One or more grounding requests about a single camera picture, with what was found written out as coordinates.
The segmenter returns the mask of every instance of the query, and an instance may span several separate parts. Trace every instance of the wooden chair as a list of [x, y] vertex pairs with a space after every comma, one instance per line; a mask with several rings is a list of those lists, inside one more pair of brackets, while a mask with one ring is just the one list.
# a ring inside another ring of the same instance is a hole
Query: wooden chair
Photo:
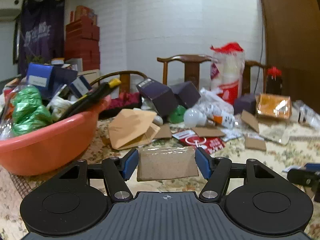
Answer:
[[266, 82], [267, 82], [267, 74], [266, 71], [269, 68], [266, 65], [259, 63], [258, 61], [254, 60], [246, 60], [244, 64], [244, 72], [242, 75], [242, 95], [250, 93], [250, 80], [251, 80], [251, 67], [257, 66], [262, 68], [263, 70], [263, 92], [266, 92]]
[[171, 61], [180, 61], [184, 63], [184, 81], [191, 81], [195, 87], [199, 90], [199, 74], [200, 74], [200, 63], [211, 61], [211, 57], [208, 55], [176, 55], [169, 58], [159, 58], [158, 62], [163, 63], [163, 84], [167, 84], [168, 79], [168, 63]]
[[119, 79], [121, 81], [121, 84], [119, 86], [119, 93], [122, 93], [122, 92], [130, 93], [130, 74], [135, 74], [135, 75], [139, 75], [143, 78], [147, 78], [147, 75], [145, 75], [142, 72], [139, 72], [136, 70], [123, 70], [123, 71], [113, 72], [113, 73], [101, 76], [101, 77], [97, 78], [96, 80], [92, 81], [90, 83], [90, 85], [92, 86], [95, 83], [98, 83], [98, 85], [100, 85], [101, 80], [108, 78], [108, 77], [120, 75]]

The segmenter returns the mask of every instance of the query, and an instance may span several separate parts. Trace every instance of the dark purple box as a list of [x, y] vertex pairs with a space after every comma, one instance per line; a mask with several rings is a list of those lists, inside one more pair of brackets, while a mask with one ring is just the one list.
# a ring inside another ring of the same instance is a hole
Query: dark purple box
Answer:
[[170, 86], [179, 105], [186, 109], [193, 107], [201, 97], [199, 91], [191, 81]]
[[136, 86], [140, 95], [153, 103], [161, 117], [168, 116], [178, 107], [174, 93], [167, 85], [152, 78], [146, 78]]
[[242, 110], [246, 110], [250, 114], [256, 113], [256, 97], [254, 94], [245, 94], [237, 98], [233, 104], [235, 114], [242, 113]]

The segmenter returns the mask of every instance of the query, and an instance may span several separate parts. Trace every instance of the air conditioner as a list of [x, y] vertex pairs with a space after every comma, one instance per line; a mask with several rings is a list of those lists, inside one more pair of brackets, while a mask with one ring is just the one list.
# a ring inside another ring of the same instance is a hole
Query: air conditioner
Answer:
[[13, 21], [20, 14], [23, 0], [0, 0], [0, 21]]

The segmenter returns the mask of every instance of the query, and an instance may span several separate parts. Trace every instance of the table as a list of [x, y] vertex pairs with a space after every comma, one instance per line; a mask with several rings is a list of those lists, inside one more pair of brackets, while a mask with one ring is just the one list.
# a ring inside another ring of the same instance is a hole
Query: table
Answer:
[[[110, 156], [123, 156], [127, 150], [116, 151], [110, 148], [107, 125], [110, 120], [98, 121], [96, 135], [89, 148], [81, 156], [89, 164], [100, 163]], [[291, 123], [287, 127], [291, 135], [320, 136], [320, 132], [309, 127]], [[172, 132], [182, 130], [179, 126], [171, 126]], [[178, 146], [176, 139], [161, 139], [151, 143], [152, 147]], [[267, 152], [244, 149], [244, 139], [236, 139], [226, 143], [226, 147], [217, 155], [230, 158], [233, 162], [245, 163], [248, 158], [255, 158], [263, 162], [274, 171], [286, 177], [281, 171], [290, 165], [303, 166], [307, 162], [320, 162], [320, 141], [296, 142], [290, 141], [286, 146], [267, 142]], [[206, 180], [199, 173], [199, 177], [172, 179], [162, 181], [137, 182], [136, 173], [127, 181], [133, 195], [137, 191], [201, 191]], [[19, 206], [22, 198], [32, 189], [52, 177], [57, 171], [31, 177], [16, 176], [0, 167], [0, 234], [4, 240], [18, 240], [28, 233], [20, 217]], [[243, 179], [232, 179], [228, 192], [242, 185]], [[103, 193], [105, 188], [102, 180], [91, 180], [91, 186]], [[314, 239], [320, 239], [320, 203], [314, 203], [312, 219], [305, 232]]]

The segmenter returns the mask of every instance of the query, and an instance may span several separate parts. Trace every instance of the wooden cabinet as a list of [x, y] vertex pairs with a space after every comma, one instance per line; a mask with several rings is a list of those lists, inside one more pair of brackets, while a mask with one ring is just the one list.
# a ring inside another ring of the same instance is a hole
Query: wooden cabinet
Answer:
[[283, 72], [283, 95], [320, 113], [320, 0], [261, 0], [267, 65]]

